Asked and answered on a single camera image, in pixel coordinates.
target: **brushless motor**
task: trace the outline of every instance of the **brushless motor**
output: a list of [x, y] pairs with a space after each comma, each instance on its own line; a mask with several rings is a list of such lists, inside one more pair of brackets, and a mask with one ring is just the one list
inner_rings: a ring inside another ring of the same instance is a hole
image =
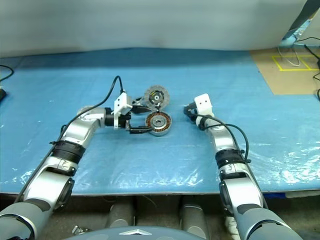
[[154, 129], [153, 131], [150, 131], [150, 133], [155, 136], [163, 136], [167, 134], [170, 130], [171, 124], [172, 119], [170, 115], [163, 111], [154, 111], [145, 119], [145, 125]]
[[148, 108], [156, 111], [168, 105], [170, 95], [163, 86], [154, 85], [145, 91], [143, 99]]

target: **plastic wrap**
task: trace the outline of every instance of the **plastic wrap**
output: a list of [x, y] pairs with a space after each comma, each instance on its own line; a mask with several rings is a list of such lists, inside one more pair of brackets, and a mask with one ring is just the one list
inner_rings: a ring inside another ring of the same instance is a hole
[[[120, 49], [4, 58], [1, 64], [16, 71], [3, 81], [9, 94], [0, 104], [3, 193], [22, 188], [61, 125], [101, 101], [115, 75], [134, 98], [164, 86], [171, 130], [155, 137], [99, 129], [74, 177], [75, 194], [217, 193], [210, 138], [183, 114], [183, 106], [203, 93], [218, 118], [246, 132], [263, 191], [319, 188], [319, 102], [312, 95], [273, 95], [248, 52]], [[112, 107], [118, 93], [104, 106]], [[145, 117], [133, 115], [131, 124], [143, 125]]]

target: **copper coil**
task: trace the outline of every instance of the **copper coil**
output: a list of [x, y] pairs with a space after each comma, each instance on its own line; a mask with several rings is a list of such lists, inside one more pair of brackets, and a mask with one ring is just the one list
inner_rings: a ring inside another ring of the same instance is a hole
[[154, 126], [152, 125], [151, 121], [153, 119], [153, 117], [155, 116], [163, 116], [166, 120], [166, 123], [163, 127], [161, 128], [154, 128], [154, 132], [163, 132], [163, 131], [166, 131], [170, 126], [171, 126], [171, 118], [168, 114], [162, 112], [162, 111], [159, 111], [159, 112], [152, 112], [151, 114], [148, 115], [148, 117], [146, 118], [146, 125], [150, 128], [153, 128]]

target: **white bracket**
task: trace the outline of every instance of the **white bracket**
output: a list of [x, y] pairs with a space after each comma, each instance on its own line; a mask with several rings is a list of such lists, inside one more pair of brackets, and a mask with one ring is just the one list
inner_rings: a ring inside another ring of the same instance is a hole
[[126, 115], [132, 109], [131, 97], [126, 92], [120, 94], [120, 96], [114, 101], [113, 111], [113, 127], [118, 129], [119, 127], [119, 116]]
[[[210, 115], [212, 117], [214, 117], [214, 113], [212, 112], [212, 104], [209, 98], [209, 95], [207, 93], [204, 93], [200, 96], [196, 96], [194, 98], [194, 102], [196, 105], [196, 110], [197, 113], [200, 115]], [[198, 126], [200, 124], [200, 120], [202, 119], [202, 117], [197, 117], [196, 118], [196, 125]]]

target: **white wall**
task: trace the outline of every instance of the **white wall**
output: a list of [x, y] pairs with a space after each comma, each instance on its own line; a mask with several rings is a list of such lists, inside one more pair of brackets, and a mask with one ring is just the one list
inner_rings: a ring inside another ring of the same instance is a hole
[[0, 0], [0, 56], [276, 46], [306, 0]]

